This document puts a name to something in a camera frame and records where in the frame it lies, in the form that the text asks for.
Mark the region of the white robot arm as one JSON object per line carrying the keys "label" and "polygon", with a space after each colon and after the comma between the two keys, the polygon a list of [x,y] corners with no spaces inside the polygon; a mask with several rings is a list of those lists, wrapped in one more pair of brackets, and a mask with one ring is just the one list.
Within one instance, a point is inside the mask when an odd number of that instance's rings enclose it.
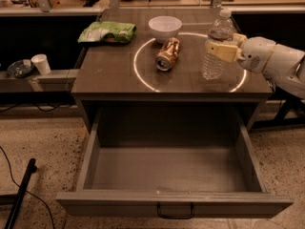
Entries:
{"label": "white robot arm", "polygon": [[225,62],[237,62],[246,71],[262,73],[278,88],[305,98],[304,51],[239,33],[231,41],[208,39],[206,51]]}

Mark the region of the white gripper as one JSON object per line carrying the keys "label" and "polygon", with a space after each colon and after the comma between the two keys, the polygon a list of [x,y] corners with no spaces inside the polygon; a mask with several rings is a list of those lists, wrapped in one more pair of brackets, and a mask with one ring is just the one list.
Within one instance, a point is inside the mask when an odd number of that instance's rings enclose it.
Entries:
{"label": "white gripper", "polygon": [[247,36],[235,33],[234,45],[223,44],[208,40],[206,51],[226,62],[237,62],[244,69],[252,73],[261,73],[273,53],[276,43],[263,37]]}

